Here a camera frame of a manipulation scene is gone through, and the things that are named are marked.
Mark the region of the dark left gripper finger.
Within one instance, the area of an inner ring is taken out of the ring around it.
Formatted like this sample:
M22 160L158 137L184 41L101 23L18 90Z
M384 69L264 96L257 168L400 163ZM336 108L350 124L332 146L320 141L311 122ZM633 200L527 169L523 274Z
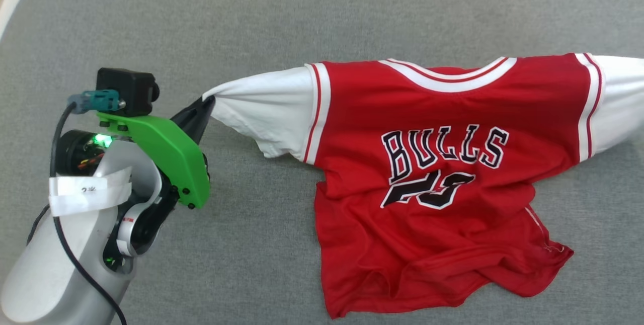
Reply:
M187 135L200 144L206 126L214 109L216 98L203 98L196 100L189 107L189 119L187 121Z
M203 134L209 121L209 98L199 98L171 117L186 134Z

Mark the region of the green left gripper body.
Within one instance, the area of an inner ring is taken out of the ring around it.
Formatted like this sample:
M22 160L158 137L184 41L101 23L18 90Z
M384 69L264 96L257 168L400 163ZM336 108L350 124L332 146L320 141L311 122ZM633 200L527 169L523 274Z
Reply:
M179 190L179 202L202 208L210 196L211 185L203 153L196 142L173 121L164 117L123 117L98 112L108 129L131 137L132 144L152 160L152 167L165 174ZM62 174L55 179L57 210L103 210L124 203L134 188L126 174L134 172L133 162L123 169L96 179Z

